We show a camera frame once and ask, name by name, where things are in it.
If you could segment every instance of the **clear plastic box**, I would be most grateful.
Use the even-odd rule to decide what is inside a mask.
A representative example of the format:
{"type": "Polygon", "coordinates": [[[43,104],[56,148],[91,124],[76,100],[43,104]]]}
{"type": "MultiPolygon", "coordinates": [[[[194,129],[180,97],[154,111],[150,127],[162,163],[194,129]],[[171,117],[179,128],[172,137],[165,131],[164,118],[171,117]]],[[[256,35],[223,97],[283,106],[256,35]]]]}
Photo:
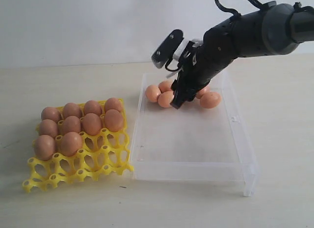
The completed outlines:
{"type": "Polygon", "coordinates": [[[198,99],[179,110],[150,103],[146,87],[163,80],[161,73],[143,76],[131,145],[134,178],[244,181],[243,195],[252,196],[259,168],[228,71],[209,85],[222,96],[214,109],[203,109],[198,99]]]}

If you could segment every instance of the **white table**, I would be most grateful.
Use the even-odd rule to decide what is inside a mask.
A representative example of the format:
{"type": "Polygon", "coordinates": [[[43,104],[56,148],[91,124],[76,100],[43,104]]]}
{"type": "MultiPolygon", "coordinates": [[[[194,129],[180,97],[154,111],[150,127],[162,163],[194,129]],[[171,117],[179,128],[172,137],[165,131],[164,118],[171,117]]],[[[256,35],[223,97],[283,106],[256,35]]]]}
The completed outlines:
{"type": "Polygon", "coordinates": [[[123,98],[131,136],[142,74],[158,71],[151,63],[0,70],[0,227],[314,227],[313,61],[289,55],[229,67],[262,170],[250,198],[236,183],[133,181],[128,173],[26,194],[45,106],[123,98]]]}

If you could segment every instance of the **yellow egg tray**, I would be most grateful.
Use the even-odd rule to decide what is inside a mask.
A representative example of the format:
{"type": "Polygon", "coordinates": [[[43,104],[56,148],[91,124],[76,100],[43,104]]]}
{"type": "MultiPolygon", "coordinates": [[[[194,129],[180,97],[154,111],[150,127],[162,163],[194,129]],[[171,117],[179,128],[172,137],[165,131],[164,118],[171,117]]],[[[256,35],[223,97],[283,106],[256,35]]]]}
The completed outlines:
{"type": "MultiPolygon", "coordinates": [[[[105,101],[98,103],[103,110],[101,120],[104,123],[105,101]]],[[[83,113],[84,104],[78,105],[83,113]]],[[[57,109],[62,113],[63,107],[57,109]]],[[[122,175],[125,169],[133,171],[133,166],[129,164],[130,138],[126,133],[127,120],[124,105],[122,115],[124,126],[118,132],[111,132],[104,127],[98,135],[91,136],[81,131],[79,134],[82,136],[83,146],[73,156],[67,157],[56,152],[48,161],[39,160],[35,156],[30,158],[27,162],[30,167],[30,177],[22,184],[24,190],[29,193],[33,187],[39,187],[42,191],[47,191],[48,187],[57,188],[61,181],[72,184],[76,181],[83,182],[86,177],[98,180],[100,175],[108,175],[112,172],[122,175]]],[[[63,120],[58,122],[59,132],[62,123],[63,120]]],[[[55,138],[58,149],[61,139],[62,135],[55,138]]]]}

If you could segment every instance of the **brown egg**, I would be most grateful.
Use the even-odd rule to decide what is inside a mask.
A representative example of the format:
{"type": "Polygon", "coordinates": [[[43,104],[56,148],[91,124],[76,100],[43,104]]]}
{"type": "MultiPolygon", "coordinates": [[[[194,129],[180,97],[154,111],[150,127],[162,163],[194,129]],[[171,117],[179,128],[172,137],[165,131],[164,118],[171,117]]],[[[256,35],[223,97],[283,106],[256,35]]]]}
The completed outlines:
{"type": "Polygon", "coordinates": [[[200,105],[206,109],[212,109],[219,105],[221,102],[221,96],[217,92],[207,92],[202,95],[200,99],[200,105]]]}
{"type": "Polygon", "coordinates": [[[102,114],[102,107],[97,101],[90,100],[84,105],[84,114],[94,113],[100,116],[102,114]]]}
{"type": "Polygon", "coordinates": [[[158,98],[158,104],[163,108],[169,108],[171,107],[170,103],[173,100],[174,95],[173,91],[168,91],[162,93],[158,98]]]}
{"type": "Polygon", "coordinates": [[[41,135],[35,140],[34,152],[38,159],[47,161],[56,153],[55,140],[48,135],[41,135]]]}
{"type": "Polygon", "coordinates": [[[58,135],[58,125],[51,119],[44,119],[39,124],[39,135],[49,135],[55,138],[58,135]]]}
{"type": "Polygon", "coordinates": [[[115,110],[108,110],[105,114],[105,126],[109,131],[117,132],[123,128],[123,116],[122,114],[115,110]]]}
{"type": "Polygon", "coordinates": [[[61,139],[60,153],[64,156],[72,156],[82,146],[82,137],[77,132],[68,132],[61,139]]]}
{"type": "Polygon", "coordinates": [[[81,129],[81,122],[77,116],[69,116],[62,124],[62,134],[66,134],[71,131],[79,133],[81,129]]]}
{"type": "Polygon", "coordinates": [[[103,123],[97,114],[89,113],[83,118],[83,128],[88,135],[95,136],[103,128],[103,123]]]}
{"type": "Polygon", "coordinates": [[[161,95],[161,91],[156,85],[150,85],[146,88],[145,95],[150,102],[156,103],[161,95]]]}
{"type": "Polygon", "coordinates": [[[200,99],[202,97],[202,95],[204,95],[206,92],[209,92],[208,86],[206,86],[203,89],[201,89],[200,91],[198,91],[198,93],[196,94],[196,98],[200,99]]]}
{"type": "Polygon", "coordinates": [[[170,80],[165,80],[163,82],[161,82],[158,87],[159,89],[161,90],[161,93],[164,93],[164,92],[169,92],[169,91],[172,91],[171,90],[171,85],[172,85],[172,81],[170,80]]]}
{"type": "Polygon", "coordinates": [[[122,103],[121,101],[119,101],[119,99],[117,98],[109,98],[106,102],[105,102],[105,112],[107,112],[110,109],[115,109],[118,110],[119,112],[123,111],[123,107],[122,107],[122,103]]]}
{"type": "Polygon", "coordinates": [[[64,119],[66,119],[69,116],[77,116],[78,118],[80,118],[82,117],[82,111],[77,104],[67,103],[63,107],[62,115],[64,119]]]}
{"type": "Polygon", "coordinates": [[[41,120],[51,119],[54,122],[58,123],[61,120],[61,113],[57,108],[54,107],[46,107],[41,112],[41,120]]]}

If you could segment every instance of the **white wall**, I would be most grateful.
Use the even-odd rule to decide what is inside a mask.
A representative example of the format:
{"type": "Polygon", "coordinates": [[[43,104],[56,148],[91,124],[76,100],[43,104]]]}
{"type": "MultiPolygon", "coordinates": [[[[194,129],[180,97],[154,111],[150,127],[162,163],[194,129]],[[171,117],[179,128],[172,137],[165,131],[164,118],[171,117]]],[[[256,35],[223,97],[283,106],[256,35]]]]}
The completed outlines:
{"type": "MultiPolygon", "coordinates": [[[[221,1],[255,10],[246,0],[221,1]]],[[[229,16],[214,0],[0,0],[0,68],[149,61],[173,29],[202,38],[229,16]]],[[[313,51],[308,43],[296,52],[313,51]]]]}

